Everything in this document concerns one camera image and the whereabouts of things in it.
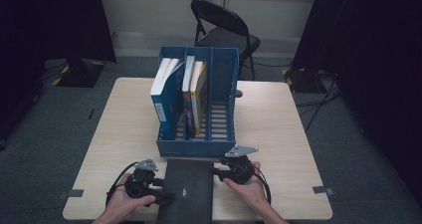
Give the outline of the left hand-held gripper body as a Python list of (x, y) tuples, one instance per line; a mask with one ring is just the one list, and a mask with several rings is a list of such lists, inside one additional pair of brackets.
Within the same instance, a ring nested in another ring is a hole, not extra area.
[(134, 165), (134, 172), (125, 183), (125, 191), (131, 198), (141, 198), (148, 195), (147, 192), (154, 189), (152, 184), (155, 177), (155, 172), (158, 170), (153, 159), (149, 158), (141, 162), (136, 162)]

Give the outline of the blue book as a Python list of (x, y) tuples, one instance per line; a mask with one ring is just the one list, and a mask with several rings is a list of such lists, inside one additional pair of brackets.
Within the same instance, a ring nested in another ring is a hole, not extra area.
[(163, 58), (150, 90), (164, 139), (176, 137), (177, 126), (183, 111), (181, 92), (183, 76), (184, 63), (180, 59)]

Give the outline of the blue plastic file rack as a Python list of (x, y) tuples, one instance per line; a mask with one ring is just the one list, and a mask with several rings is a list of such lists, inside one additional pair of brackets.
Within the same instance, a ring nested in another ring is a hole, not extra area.
[(233, 48), (163, 47), (158, 60), (187, 56), (207, 64), (207, 107), (200, 132), (187, 137), (184, 101), (174, 139), (164, 139), (159, 123), (157, 146), (162, 156), (222, 157), (236, 143), (234, 107), (239, 74), (238, 51)]

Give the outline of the red illustrated book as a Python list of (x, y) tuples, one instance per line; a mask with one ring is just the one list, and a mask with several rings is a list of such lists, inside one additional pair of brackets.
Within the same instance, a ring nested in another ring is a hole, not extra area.
[(182, 83), (182, 94), (184, 100), (184, 113), (185, 113), (185, 132), (187, 137), (193, 137), (195, 134), (195, 125), (193, 117), (193, 109), (191, 102), (190, 84), (193, 76), (195, 64), (194, 56), (187, 56), (185, 62), (185, 71)]

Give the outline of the black stand base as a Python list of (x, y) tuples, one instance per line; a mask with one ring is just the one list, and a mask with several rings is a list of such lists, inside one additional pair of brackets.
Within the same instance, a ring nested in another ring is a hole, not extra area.
[(327, 89), (322, 83), (318, 72), (309, 69), (284, 69), (286, 84), (295, 94), (326, 94)]
[(57, 87), (93, 88), (105, 67), (104, 62), (67, 59), (60, 75), (53, 81)]

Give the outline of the black folding chair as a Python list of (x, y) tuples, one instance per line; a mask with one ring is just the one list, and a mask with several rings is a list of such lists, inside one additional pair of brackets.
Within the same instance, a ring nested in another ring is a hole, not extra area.
[(194, 45), (197, 47), (237, 48), (239, 72), (249, 60), (247, 69), (256, 79), (253, 54), (261, 40), (249, 32), (244, 20), (235, 12), (206, 0), (192, 0), (191, 10), (197, 22)]

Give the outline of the yellow book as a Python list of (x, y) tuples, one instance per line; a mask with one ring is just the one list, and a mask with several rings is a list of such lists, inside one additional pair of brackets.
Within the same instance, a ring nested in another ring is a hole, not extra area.
[(200, 132), (204, 112), (207, 107), (207, 64), (196, 61), (190, 84), (194, 133)]

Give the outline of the grey tape strip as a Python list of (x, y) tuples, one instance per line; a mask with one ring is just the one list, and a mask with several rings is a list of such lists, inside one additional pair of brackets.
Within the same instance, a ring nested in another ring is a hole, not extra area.
[(83, 189), (71, 189), (69, 191), (61, 192), (59, 194), (58, 198), (61, 199), (61, 200), (66, 200), (69, 197), (82, 197), (83, 194), (84, 194)]
[(324, 186), (314, 186), (313, 191), (315, 194), (325, 193), (327, 196), (335, 194), (332, 188), (326, 188)]

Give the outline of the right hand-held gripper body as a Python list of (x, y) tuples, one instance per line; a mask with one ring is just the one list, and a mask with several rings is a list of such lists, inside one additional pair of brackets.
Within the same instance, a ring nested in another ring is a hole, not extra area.
[(248, 154), (257, 152), (258, 148), (235, 144), (220, 159), (223, 165), (228, 166), (227, 177), (237, 184), (245, 184), (255, 173)]

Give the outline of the black book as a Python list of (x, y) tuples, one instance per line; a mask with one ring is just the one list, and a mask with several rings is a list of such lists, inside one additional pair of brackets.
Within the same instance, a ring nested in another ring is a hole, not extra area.
[(156, 224), (211, 224), (213, 168), (209, 161), (170, 159), (163, 191), (172, 198), (160, 205)]

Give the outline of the person's right hand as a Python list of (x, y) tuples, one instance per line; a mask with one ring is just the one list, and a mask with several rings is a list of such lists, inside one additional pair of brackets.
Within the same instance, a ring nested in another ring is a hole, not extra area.
[(266, 197), (263, 177), (260, 173), (261, 163), (253, 161), (252, 164), (255, 173), (245, 184), (237, 184), (229, 178), (224, 178), (223, 182), (238, 193), (256, 213), (262, 214), (270, 207), (270, 204)]

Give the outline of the person's left hand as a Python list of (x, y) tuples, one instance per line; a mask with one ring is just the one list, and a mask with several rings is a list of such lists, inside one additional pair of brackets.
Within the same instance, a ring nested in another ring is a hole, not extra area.
[(118, 183), (117, 188), (105, 208), (105, 212), (127, 214), (128, 216), (136, 208), (153, 203), (154, 197), (152, 195), (146, 195), (141, 198), (131, 198), (128, 196), (124, 185), (129, 177), (130, 173), (126, 173)]

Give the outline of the black curtain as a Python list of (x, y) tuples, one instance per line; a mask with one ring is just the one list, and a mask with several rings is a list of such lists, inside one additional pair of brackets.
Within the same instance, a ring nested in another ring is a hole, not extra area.
[(55, 59), (113, 62), (102, 0), (0, 0), (0, 140), (42, 87)]
[(422, 0), (314, 0), (293, 67), (338, 76), (422, 207)]

